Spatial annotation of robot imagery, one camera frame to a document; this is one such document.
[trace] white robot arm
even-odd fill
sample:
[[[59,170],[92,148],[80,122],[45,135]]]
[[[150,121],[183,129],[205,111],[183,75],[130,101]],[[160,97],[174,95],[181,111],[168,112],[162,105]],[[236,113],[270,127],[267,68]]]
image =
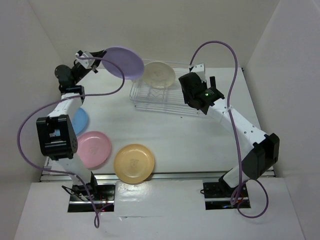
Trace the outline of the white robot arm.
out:
[[[78,51],[76,56],[102,58],[105,54],[105,50],[92,53]],[[97,73],[96,68],[99,64],[100,60],[76,58],[72,68],[66,65],[57,66],[54,74],[59,80],[61,99],[67,100],[60,102],[48,116],[40,117],[36,121],[41,153],[57,161],[66,172],[79,176],[92,195],[98,194],[97,180],[77,155],[78,141],[71,119],[85,100],[82,96],[85,89],[77,83],[90,71]],[[74,175],[70,177],[73,183],[72,190],[78,195],[88,195],[79,179]]]
[[[228,108],[224,95],[216,88],[215,77],[210,77],[211,87],[207,87],[203,63],[189,69],[189,73],[179,78],[184,102],[214,118],[230,132],[233,132],[233,127],[228,111],[232,112],[236,131],[242,143],[242,181],[256,180],[278,161],[280,142],[278,136],[274,133],[267,135],[252,125],[232,106]],[[238,165],[219,179],[222,191],[230,192],[238,184]]]

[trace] purple plate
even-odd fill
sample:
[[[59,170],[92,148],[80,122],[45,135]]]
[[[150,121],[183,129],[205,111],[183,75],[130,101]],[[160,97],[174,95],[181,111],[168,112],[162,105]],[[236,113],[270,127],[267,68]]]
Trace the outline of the purple plate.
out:
[[[141,57],[131,49],[122,46],[107,48],[103,58],[117,64],[123,71],[125,79],[138,79],[145,70],[145,65]],[[121,72],[114,65],[106,61],[102,61],[102,64],[112,75],[122,78]]]

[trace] wire dish rack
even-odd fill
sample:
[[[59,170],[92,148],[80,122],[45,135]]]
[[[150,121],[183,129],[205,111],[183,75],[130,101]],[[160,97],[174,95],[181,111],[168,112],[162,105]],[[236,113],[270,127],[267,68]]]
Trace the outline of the wire dish rack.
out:
[[[144,64],[154,60],[144,59]],[[175,82],[162,89],[153,88],[141,78],[133,81],[130,100],[138,110],[164,112],[180,115],[200,116],[202,112],[185,104],[179,78],[189,72],[187,63],[161,61],[170,65],[175,72]]]

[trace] white plate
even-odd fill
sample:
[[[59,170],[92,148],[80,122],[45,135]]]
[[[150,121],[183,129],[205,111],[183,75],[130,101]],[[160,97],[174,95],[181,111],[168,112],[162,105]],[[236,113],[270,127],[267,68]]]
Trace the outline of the white plate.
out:
[[[152,61],[144,66],[142,80],[155,89],[164,89],[175,82],[176,73],[168,64]]]

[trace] orange plate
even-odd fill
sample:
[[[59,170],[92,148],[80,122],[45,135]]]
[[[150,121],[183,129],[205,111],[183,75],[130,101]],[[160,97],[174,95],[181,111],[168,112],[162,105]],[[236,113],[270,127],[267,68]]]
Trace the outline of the orange plate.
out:
[[[113,167],[121,181],[138,184],[146,180],[154,170],[155,158],[147,147],[130,144],[116,154]]]

